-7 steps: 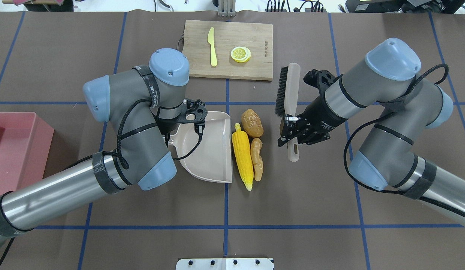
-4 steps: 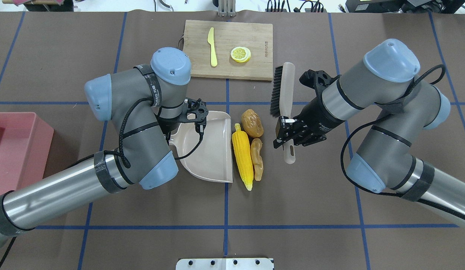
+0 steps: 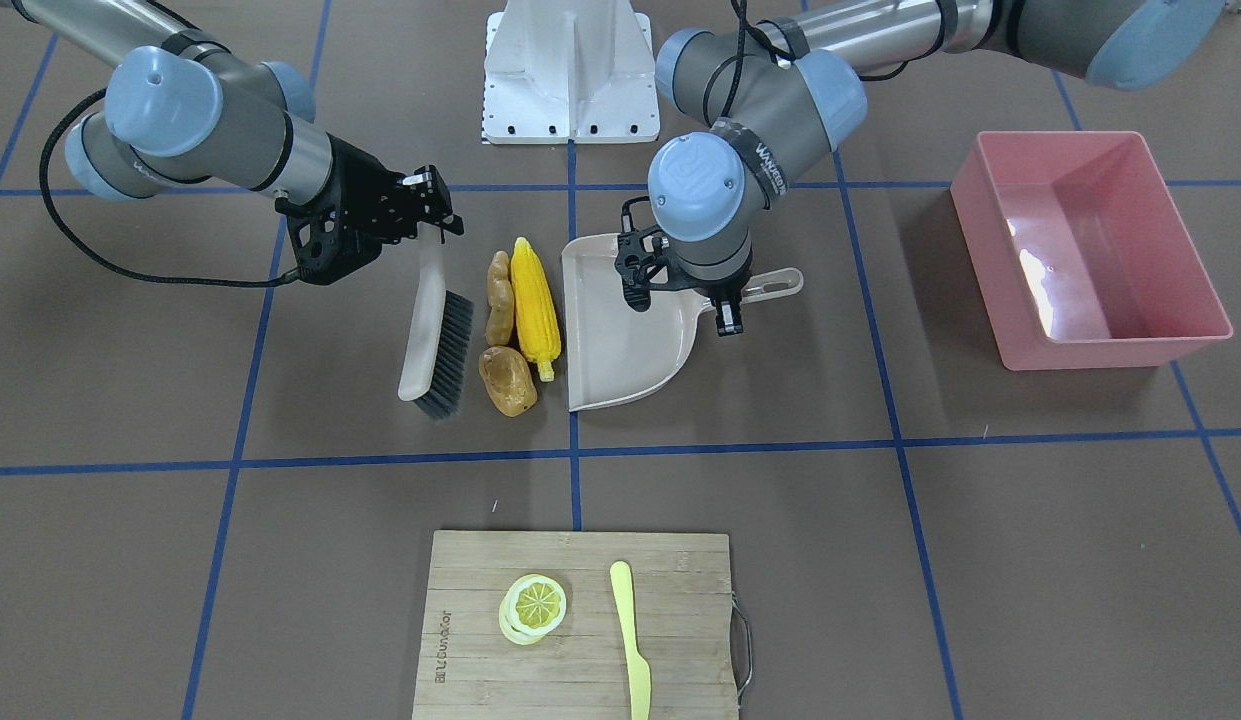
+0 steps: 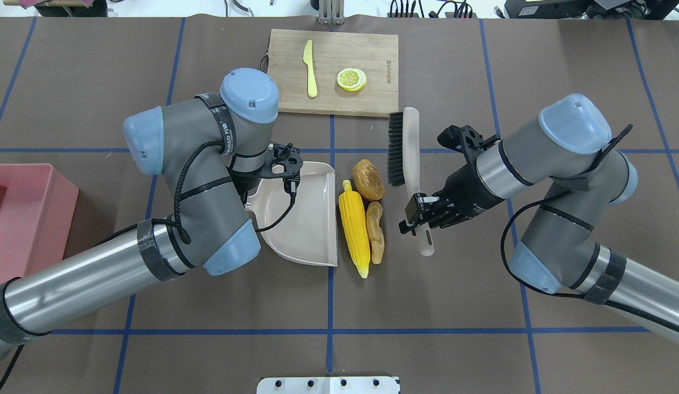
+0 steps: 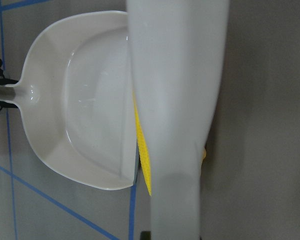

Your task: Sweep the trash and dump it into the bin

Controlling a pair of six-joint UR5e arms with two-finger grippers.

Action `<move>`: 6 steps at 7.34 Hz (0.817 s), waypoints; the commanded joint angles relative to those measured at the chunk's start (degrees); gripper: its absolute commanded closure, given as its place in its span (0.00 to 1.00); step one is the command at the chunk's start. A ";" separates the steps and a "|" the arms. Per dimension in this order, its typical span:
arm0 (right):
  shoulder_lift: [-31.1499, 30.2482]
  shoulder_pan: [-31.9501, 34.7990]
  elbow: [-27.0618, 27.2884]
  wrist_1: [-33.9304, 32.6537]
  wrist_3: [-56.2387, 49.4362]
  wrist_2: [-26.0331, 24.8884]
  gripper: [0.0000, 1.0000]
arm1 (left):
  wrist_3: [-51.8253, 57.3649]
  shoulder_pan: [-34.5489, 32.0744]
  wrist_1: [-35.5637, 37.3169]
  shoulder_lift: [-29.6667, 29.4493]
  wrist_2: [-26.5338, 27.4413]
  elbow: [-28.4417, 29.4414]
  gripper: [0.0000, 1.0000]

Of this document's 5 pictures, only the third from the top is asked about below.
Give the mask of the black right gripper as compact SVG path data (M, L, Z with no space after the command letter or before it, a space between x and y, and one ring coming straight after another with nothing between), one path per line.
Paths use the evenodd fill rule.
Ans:
M297 263L278 283L333 284L377 259L383 245L418 238L419 223L465 233L441 169L424 165L405 176L351 143L326 140L333 164L315 197L278 199Z

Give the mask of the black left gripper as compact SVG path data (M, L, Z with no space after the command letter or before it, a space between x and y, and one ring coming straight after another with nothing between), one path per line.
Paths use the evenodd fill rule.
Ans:
M681 259L671 247L671 237L660 225L637 228L632 206L649 199L628 199L620 206L620 235L616 241L616 273L625 305L638 313L652 309L653 292L696 290L711 302L716 313L719 336L745 331L742 310L745 286L752 277L753 250L745 241L738 261L728 259L726 274L711 279L694 276L688 259Z

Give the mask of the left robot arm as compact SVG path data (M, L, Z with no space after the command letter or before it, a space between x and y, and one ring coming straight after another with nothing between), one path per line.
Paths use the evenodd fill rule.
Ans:
M656 91L702 129L649 164L655 222L620 210L616 273L625 305L692 290L721 336L743 331L751 223L867 117L867 84L946 53L990 50L1114 91L1140 91L1190 58L1222 1L836 1L736 31L680 29L658 50Z

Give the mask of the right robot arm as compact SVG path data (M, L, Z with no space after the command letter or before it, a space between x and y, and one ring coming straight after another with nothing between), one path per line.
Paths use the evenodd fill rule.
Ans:
M29 20L110 65L109 83L57 124L38 161L48 191L57 145L84 190L150 199L218 179L261 192L285 218L297 266L267 287L333 284L414 240L419 223L460 236L441 169L395 173L315 122L307 79L280 61L248 65L204 29L155 1L12 1Z

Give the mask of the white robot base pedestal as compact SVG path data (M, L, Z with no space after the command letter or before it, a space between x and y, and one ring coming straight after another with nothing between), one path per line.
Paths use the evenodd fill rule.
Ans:
M652 20L629 1L509 1L486 17L480 137L491 145L661 135Z

